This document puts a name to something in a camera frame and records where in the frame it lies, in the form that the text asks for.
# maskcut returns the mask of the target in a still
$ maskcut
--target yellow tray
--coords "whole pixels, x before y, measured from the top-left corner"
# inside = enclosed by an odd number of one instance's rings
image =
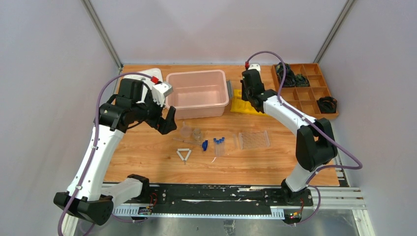
[[[232,108],[230,109],[230,111],[269,117],[267,114],[264,114],[262,112],[257,112],[255,108],[253,108],[252,105],[250,105],[250,102],[243,101],[242,90],[240,89],[233,90]]]

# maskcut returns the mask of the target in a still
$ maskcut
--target blue cap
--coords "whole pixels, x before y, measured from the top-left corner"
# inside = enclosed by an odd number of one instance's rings
[[[203,151],[206,151],[207,150],[207,146],[209,145],[209,141],[208,140],[205,140],[202,144],[201,144],[201,147],[203,148]]]

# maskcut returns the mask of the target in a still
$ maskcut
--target wooden table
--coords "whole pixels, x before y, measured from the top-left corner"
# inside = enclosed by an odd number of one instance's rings
[[[243,66],[236,65],[126,65],[123,73],[151,68],[160,68],[164,79],[173,72],[220,69],[234,89],[241,88],[239,81],[244,70]],[[262,66],[261,77],[265,88],[273,89],[270,66]],[[167,135],[161,135],[145,123],[130,129],[116,149],[104,181],[119,182],[129,174],[138,174],[153,183],[280,185],[297,163],[295,136],[273,118],[232,113],[230,106],[231,102],[221,117],[185,120],[192,128],[200,128],[204,139],[209,140],[205,152],[201,147],[173,140],[180,138],[182,120],[176,120],[179,128]],[[269,148],[235,148],[232,134],[264,130],[268,131]],[[226,155],[212,163],[212,140],[220,137],[226,138]],[[192,150],[186,165],[177,155],[177,148]],[[335,169],[321,171],[311,183],[339,185]]]

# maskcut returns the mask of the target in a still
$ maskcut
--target white panel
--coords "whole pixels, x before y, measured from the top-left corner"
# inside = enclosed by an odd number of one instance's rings
[[[345,0],[93,0],[123,63],[311,62]],[[271,56],[254,61],[272,63]]]
[[[381,236],[417,230],[416,10],[415,0],[357,1],[321,63],[339,100],[336,138],[364,166],[350,180]]]
[[[1,1],[0,32],[0,235],[57,235],[54,195],[81,164],[117,69],[79,0]]]

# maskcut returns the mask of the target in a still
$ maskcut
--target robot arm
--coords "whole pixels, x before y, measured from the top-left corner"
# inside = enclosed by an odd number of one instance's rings
[[[257,69],[242,72],[242,78],[242,99],[249,101],[258,112],[277,119],[297,137],[296,158],[298,163],[292,173],[281,183],[284,200],[292,202],[299,198],[306,189],[307,182],[316,169],[327,164],[337,155],[336,147],[304,119],[314,120],[316,126],[334,139],[331,124],[325,118],[317,120],[302,113],[282,98],[279,101],[275,91],[265,90]],[[298,111],[302,118],[292,110]]]
[[[167,134],[177,128],[174,121],[176,111],[174,107],[170,107],[165,119],[161,117],[165,99],[172,93],[172,87],[166,82],[155,82],[156,84],[147,90],[145,99],[142,100],[145,83],[134,79],[122,79],[118,94],[113,95],[107,103],[100,106],[98,143],[96,147],[93,146],[94,127],[89,148],[77,174],[67,191],[56,193],[54,197],[57,206],[64,209],[77,188],[79,191],[68,213],[97,225],[103,225],[110,218],[114,207],[129,199],[148,194],[149,180],[138,175],[129,175],[125,181],[105,190],[101,189],[101,185],[113,153],[130,124],[145,121],[161,134]],[[79,186],[79,178],[88,162],[90,148],[96,149],[94,158],[83,183]]]

